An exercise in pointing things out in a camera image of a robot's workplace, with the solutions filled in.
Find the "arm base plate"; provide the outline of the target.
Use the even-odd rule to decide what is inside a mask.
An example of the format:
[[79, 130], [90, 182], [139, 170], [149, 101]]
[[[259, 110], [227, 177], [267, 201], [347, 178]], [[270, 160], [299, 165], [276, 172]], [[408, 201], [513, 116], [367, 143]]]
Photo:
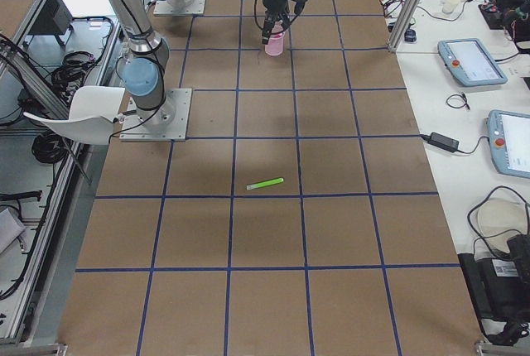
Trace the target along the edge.
[[118, 134], [124, 142], [185, 141], [189, 122], [192, 89], [166, 89], [163, 100], [132, 95], [128, 115]]
[[154, 15], [157, 17], [187, 17], [203, 15], [205, 0], [157, 0]]

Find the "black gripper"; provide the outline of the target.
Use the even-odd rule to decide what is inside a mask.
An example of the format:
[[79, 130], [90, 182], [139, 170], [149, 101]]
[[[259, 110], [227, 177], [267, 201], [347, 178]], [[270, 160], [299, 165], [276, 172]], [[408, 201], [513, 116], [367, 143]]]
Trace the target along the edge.
[[308, 0], [263, 0], [263, 6], [266, 8], [265, 18], [262, 29], [262, 44], [267, 45], [275, 27], [275, 21], [280, 21], [282, 32], [285, 32], [291, 26], [289, 2], [294, 2], [294, 15], [299, 16]]

